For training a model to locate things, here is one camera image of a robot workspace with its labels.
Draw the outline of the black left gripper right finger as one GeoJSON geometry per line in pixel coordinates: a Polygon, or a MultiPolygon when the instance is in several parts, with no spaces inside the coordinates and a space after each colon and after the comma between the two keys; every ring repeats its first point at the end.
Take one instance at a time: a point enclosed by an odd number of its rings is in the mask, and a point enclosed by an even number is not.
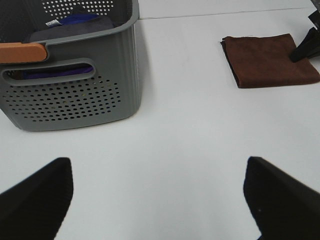
{"type": "Polygon", "coordinates": [[[320,238],[320,194],[269,161],[248,159],[243,193],[261,240],[320,238]]]}

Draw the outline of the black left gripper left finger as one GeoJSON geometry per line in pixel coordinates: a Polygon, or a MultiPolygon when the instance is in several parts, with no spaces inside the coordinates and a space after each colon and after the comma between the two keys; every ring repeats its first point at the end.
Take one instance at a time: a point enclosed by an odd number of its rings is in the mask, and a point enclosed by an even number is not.
{"type": "Polygon", "coordinates": [[[74,193],[71,160],[57,158],[0,195],[2,240],[53,240],[74,193]]]}

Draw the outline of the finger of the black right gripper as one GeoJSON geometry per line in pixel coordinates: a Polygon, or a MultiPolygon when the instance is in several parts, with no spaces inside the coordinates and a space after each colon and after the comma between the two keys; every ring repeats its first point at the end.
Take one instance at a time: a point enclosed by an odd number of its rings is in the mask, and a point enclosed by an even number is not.
{"type": "Polygon", "coordinates": [[[320,31],[312,27],[304,40],[296,47],[289,58],[292,62],[298,62],[304,58],[314,58],[320,55],[320,31]]]}

